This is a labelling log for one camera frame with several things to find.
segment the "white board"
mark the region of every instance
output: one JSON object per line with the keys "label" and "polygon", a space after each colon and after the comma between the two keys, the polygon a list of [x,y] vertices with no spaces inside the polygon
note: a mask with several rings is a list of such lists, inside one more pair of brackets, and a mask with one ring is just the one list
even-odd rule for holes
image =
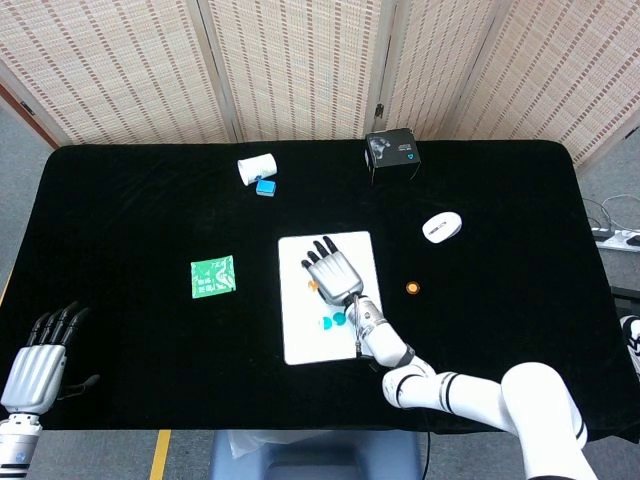
{"label": "white board", "polygon": [[[343,325],[334,321],[334,315],[343,313],[344,309],[327,305],[318,292],[312,290],[309,286],[311,276],[301,265],[301,261],[307,259],[307,252],[315,251],[313,241],[322,242],[323,235],[328,235],[351,262],[364,283],[363,294],[382,311],[369,232],[281,238],[278,241],[278,257],[282,336],[287,365],[356,358],[353,326],[348,321]],[[325,317],[330,320],[328,329]],[[362,353],[370,355],[366,345],[362,345]]]}

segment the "power strip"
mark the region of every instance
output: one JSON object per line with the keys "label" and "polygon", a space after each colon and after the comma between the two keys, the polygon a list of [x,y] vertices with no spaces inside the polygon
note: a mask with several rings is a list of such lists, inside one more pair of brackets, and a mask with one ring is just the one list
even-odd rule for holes
{"label": "power strip", "polygon": [[[631,240],[634,237],[638,237],[636,240],[640,240],[639,233],[629,230],[609,230],[607,228],[592,228],[591,233],[594,236],[598,248],[640,253],[640,242]],[[630,245],[628,243],[629,240],[636,244]]]}

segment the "white computer mouse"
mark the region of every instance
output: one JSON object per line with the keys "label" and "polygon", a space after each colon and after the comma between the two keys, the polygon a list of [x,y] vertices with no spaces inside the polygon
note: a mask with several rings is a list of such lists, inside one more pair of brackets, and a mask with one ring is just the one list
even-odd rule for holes
{"label": "white computer mouse", "polygon": [[453,237],[462,227],[462,218],[455,212],[442,212],[431,217],[422,226],[422,233],[431,243],[440,243]]}

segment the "green card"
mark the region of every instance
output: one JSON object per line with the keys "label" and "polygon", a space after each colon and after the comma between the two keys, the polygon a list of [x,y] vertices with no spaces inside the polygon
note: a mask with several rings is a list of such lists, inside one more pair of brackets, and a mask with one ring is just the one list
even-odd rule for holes
{"label": "green card", "polygon": [[191,297],[202,298],[236,289],[233,256],[191,262]]}

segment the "blue object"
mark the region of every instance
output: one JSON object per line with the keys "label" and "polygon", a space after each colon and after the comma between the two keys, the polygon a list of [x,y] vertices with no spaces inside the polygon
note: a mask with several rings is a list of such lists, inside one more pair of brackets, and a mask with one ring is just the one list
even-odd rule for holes
{"label": "blue object", "polygon": [[271,180],[258,180],[256,193],[265,197],[273,197],[276,193],[276,182]]}
{"label": "blue object", "polygon": [[236,460],[229,437],[213,437],[209,480],[419,480],[418,435],[335,430],[288,445],[267,443]]}

